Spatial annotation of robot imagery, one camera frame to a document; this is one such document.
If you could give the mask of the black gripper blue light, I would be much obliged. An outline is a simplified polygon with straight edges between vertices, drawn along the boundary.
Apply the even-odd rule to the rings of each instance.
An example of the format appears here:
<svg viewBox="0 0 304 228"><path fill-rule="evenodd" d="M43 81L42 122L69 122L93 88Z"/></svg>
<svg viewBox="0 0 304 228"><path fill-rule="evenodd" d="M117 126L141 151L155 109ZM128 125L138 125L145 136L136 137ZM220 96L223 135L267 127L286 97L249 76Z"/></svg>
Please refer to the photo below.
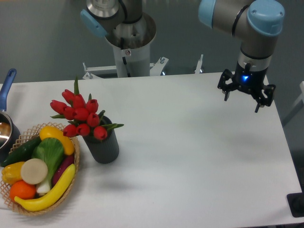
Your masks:
<svg viewBox="0 0 304 228"><path fill-rule="evenodd" d="M246 94L251 94L257 102L255 113L264 106L270 107L274 100L276 85L264 84L264 79L268 68L263 70L251 70L251 64L246 63L241 66L237 63L235 73L225 69L219 79L218 89L225 95L224 101L227 101L232 91L238 90Z"/></svg>

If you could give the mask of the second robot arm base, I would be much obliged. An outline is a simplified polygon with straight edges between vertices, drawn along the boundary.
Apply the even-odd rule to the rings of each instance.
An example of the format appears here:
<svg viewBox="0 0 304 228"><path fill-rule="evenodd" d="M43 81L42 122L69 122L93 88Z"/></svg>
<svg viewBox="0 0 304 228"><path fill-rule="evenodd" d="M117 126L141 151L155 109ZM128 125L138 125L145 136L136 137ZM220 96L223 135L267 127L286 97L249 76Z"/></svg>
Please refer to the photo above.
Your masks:
<svg viewBox="0 0 304 228"><path fill-rule="evenodd" d="M112 46L118 77L150 75L150 45L156 24L141 0L88 0L80 18Z"/></svg>

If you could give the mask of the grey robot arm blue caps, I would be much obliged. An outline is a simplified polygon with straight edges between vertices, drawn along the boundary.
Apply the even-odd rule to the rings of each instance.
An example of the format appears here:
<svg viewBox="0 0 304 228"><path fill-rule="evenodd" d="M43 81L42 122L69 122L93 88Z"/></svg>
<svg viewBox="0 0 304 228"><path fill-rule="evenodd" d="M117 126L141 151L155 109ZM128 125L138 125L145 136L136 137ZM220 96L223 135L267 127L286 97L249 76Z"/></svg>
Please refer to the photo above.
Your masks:
<svg viewBox="0 0 304 228"><path fill-rule="evenodd" d="M198 9L201 23L241 40L236 69L225 69L218 89L225 100L238 90L249 94L259 108L270 106L274 84L264 84L285 18L284 7L276 0L202 0Z"/></svg>

